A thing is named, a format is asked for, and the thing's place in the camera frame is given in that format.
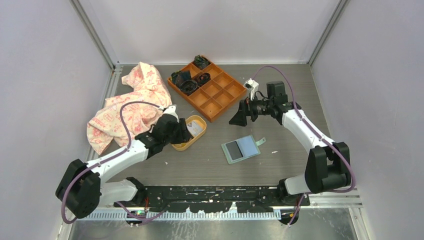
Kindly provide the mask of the black credit card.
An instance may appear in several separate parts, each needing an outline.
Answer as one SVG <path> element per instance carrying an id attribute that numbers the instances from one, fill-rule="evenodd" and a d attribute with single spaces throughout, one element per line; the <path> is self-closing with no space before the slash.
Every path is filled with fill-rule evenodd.
<path id="1" fill-rule="evenodd" d="M 230 159 L 231 162 L 238 160 L 238 159 L 243 157 L 243 154 L 240 150 L 240 147 L 239 147 L 237 141 L 232 141 L 232 142 L 226 143 L 225 146 L 226 146 L 226 149 L 229 153 L 229 159 Z"/>

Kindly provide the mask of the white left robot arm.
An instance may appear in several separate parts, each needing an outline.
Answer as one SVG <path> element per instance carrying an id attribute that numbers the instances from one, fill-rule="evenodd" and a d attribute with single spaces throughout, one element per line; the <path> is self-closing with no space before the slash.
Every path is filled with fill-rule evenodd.
<path id="1" fill-rule="evenodd" d="M 186 143 L 191 137 L 185 118 L 165 113 L 152 130 L 137 135 L 130 145 L 88 162 L 72 161 L 55 195 L 78 219 L 106 205 L 143 206 L 148 198 L 147 190 L 136 178 L 127 177 L 119 182 L 109 182 L 109 179 L 160 153 L 164 146 Z"/>

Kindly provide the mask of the green card holder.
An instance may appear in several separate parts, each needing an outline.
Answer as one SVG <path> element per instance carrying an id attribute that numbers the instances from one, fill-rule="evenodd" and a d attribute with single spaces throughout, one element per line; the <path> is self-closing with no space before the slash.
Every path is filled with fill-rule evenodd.
<path id="1" fill-rule="evenodd" d="M 228 150 L 227 150 L 225 144 L 233 142 L 233 141 L 237 141 L 237 144 L 238 144 L 238 146 L 241 150 L 243 157 L 239 158 L 237 160 L 234 160 L 234 161 L 230 161 L 230 155 L 228 153 Z M 247 135 L 247 136 L 238 138 L 238 139 L 233 140 L 233 141 L 221 144 L 221 148 L 223 150 L 223 153 L 224 153 L 225 158 L 227 160 L 227 163 L 229 165 L 244 161 L 246 159 L 249 159 L 249 158 L 257 156 L 257 155 L 260 155 L 261 151 L 259 149 L 259 146 L 261 146 L 262 144 L 264 144 L 266 142 L 266 138 L 263 137 L 260 140 L 255 140 L 252 135 Z"/>

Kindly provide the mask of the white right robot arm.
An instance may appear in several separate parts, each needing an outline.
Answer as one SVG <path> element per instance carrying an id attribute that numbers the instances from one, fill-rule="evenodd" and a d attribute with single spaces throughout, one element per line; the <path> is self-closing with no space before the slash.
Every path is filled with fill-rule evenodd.
<path id="1" fill-rule="evenodd" d="M 248 117 L 254 122 L 259 116 L 270 116 L 289 130 L 308 153 L 303 174 L 279 181 L 277 198 L 281 204 L 291 205 L 299 194 L 344 193 L 344 187 L 354 187 L 347 144 L 335 142 L 311 123 L 296 101 L 288 100 L 282 81 L 268 82 L 267 95 L 262 99 L 257 97 L 259 84 L 255 80 L 247 80 L 244 87 L 249 96 L 239 102 L 229 124 L 245 127 Z"/>

